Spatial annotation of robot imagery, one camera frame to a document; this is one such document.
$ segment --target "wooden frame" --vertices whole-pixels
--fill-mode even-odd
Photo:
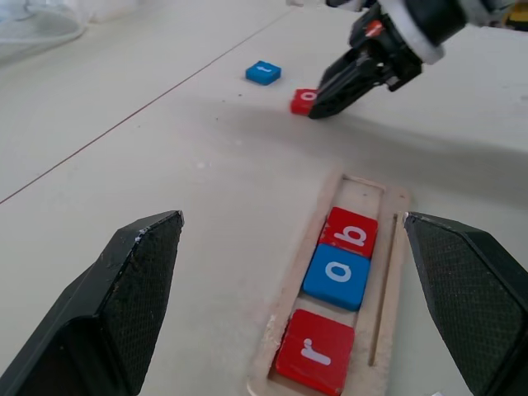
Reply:
[[[407,251],[403,212],[410,198],[399,187],[387,187],[336,170],[325,181],[299,251],[282,283],[252,364],[247,389],[252,396],[315,396],[318,391],[278,375],[276,352],[290,319],[303,308],[352,326],[356,340],[343,396],[383,396],[387,388],[396,324],[403,259]],[[359,313],[338,309],[300,291],[321,229],[333,206],[376,218],[378,236]]]

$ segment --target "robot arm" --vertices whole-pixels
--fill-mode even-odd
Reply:
[[[352,27],[351,49],[324,73],[309,117],[334,116],[372,88],[393,92],[444,56],[442,43],[467,24],[499,21],[515,0],[326,0],[369,8]]]

